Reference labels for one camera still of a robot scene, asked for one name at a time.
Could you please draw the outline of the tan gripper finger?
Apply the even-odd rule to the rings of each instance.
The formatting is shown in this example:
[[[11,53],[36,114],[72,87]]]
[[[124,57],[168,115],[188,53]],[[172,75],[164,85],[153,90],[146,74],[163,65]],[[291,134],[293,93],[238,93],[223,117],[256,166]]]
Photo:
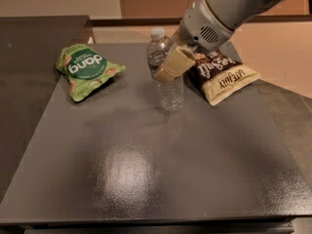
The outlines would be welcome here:
[[[182,42],[179,38],[179,30],[177,30],[171,37],[172,45],[171,48],[175,49],[181,46]]]
[[[164,62],[158,67],[153,78],[161,83],[169,83],[180,77],[195,64],[194,50],[187,45],[170,49]]]

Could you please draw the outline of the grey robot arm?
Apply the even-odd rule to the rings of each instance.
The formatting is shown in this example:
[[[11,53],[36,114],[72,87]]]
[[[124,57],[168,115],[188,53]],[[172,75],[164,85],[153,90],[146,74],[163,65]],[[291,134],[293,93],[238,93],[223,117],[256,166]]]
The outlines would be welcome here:
[[[197,50],[206,53],[226,43],[247,20],[262,14],[283,0],[195,0],[185,11],[174,44],[152,77],[169,83],[195,63]]]

